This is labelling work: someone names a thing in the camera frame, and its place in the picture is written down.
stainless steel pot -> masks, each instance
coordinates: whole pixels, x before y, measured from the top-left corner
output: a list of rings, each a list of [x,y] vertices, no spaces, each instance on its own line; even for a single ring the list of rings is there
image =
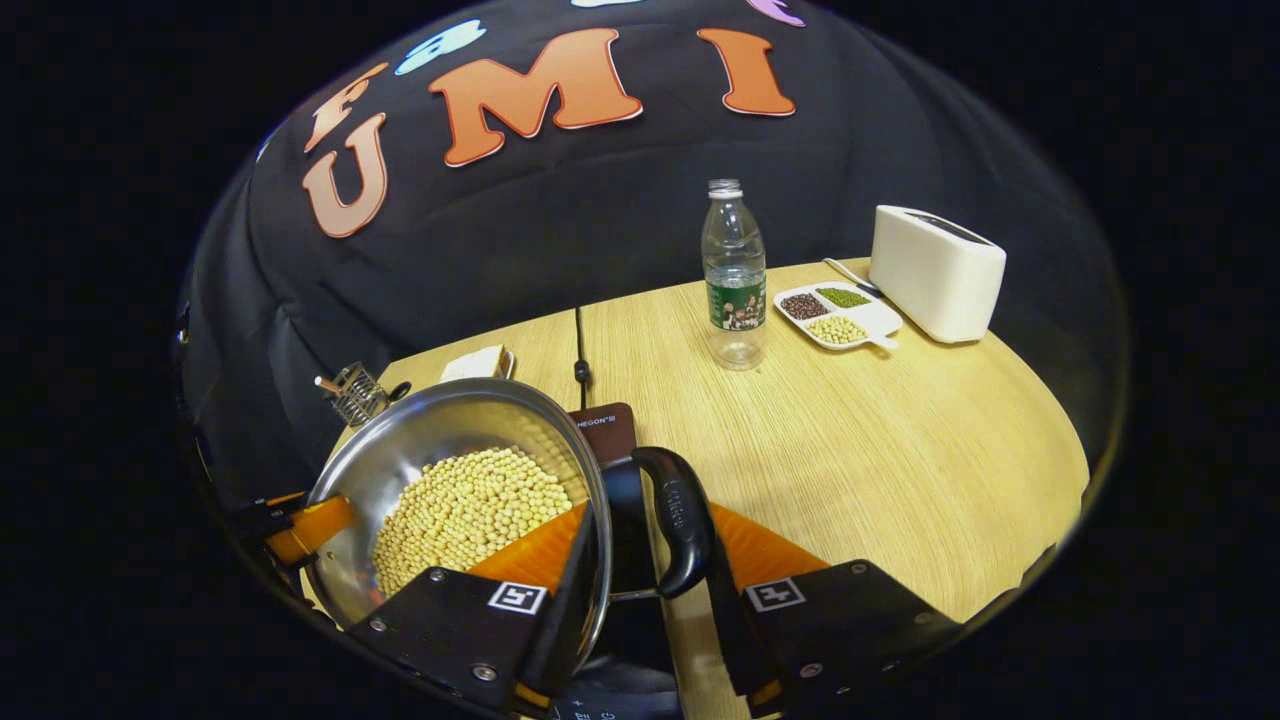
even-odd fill
[[[490,447],[517,446],[564,484],[575,505],[593,505],[596,566],[577,665],[599,637],[611,600],[675,597],[705,575],[714,547],[709,506],[680,456],[641,447],[623,461],[640,464],[654,483],[658,525],[672,562],[653,591],[611,596],[613,532],[602,469],[573,420],[541,392],[508,379],[472,378],[410,395],[362,427],[329,461],[308,503],[335,495],[351,500],[355,520],[307,566],[324,610],[343,629],[387,601],[374,578],[372,550],[384,518],[422,466]]]

wooden table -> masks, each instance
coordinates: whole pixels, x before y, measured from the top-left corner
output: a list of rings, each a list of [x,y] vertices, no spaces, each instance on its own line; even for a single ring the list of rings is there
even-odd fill
[[[868,259],[845,264],[867,277]],[[820,263],[774,268],[769,290],[838,279]],[[630,404],[640,443],[684,455],[712,501],[828,562],[868,559],[965,621],[1066,534],[1088,465],[1062,407],[1000,338],[948,346],[904,320],[892,352],[832,352],[771,307],[764,361],[732,373],[707,348],[701,282],[590,305],[589,404]],[[577,407],[572,311],[398,360],[380,382],[421,389],[497,343],[516,354],[515,379]],[[687,716],[746,717],[705,588],[667,611]]]

black pot handle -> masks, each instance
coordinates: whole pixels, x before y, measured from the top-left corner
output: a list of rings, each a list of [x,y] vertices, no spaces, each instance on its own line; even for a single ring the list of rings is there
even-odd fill
[[[698,474],[689,461],[662,447],[637,447],[631,460],[653,480],[653,506],[658,528],[671,548],[671,565],[657,592],[680,597],[696,585],[710,568],[716,551],[716,524]]]

black background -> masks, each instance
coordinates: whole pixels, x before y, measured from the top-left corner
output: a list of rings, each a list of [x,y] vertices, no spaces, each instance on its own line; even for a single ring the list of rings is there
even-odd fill
[[[37,370],[9,384],[26,410],[9,527],[29,539],[6,533],[19,708],[448,716],[238,565],[191,491],[165,356],[187,256],[238,163],[316,88],[444,10],[430,5],[19,12],[6,256]],[[846,9],[1061,164],[1111,238],[1138,329],[1129,442],[1093,515],[1042,582],[869,715],[1261,710],[1242,670],[1266,656],[1274,620],[1244,614],[1225,571],[1244,547],[1235,507],[1275,503],[1247,465],[1267,420],[1244,350],[1261,325],[1219,309],[1228,292],[1265,307],[1276,10],[1066,5]]]

water bottle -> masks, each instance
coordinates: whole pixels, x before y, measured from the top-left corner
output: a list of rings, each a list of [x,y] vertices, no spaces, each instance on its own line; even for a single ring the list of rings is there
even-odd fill
[[[731,370],[750,370],[764,356],[764,238],[736,179],[710,181],[708,190],[703,272],[712,356]]]

